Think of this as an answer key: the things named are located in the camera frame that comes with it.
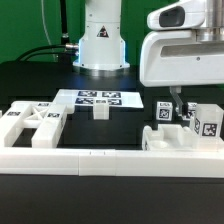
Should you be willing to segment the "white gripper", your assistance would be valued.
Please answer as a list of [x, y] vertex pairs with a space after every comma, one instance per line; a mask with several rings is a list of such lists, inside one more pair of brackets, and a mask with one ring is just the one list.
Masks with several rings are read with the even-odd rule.
[[224, 0], [179, 0], [151, 12], [140, 55], [146, 87], [171, 86], [179, 117], [186, 85], [224, 84]]

